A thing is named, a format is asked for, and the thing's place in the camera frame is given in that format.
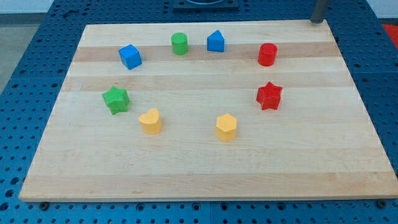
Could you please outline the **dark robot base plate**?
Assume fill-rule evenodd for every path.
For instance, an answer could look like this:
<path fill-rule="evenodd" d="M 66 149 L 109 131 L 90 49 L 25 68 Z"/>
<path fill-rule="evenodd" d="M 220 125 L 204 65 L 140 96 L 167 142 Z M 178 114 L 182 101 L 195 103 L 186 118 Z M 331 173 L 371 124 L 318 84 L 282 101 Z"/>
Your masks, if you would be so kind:
<path fill-rule="evenodd" d="M 174 11 L 239 9 L 240 0 L 173 0 Z"/>

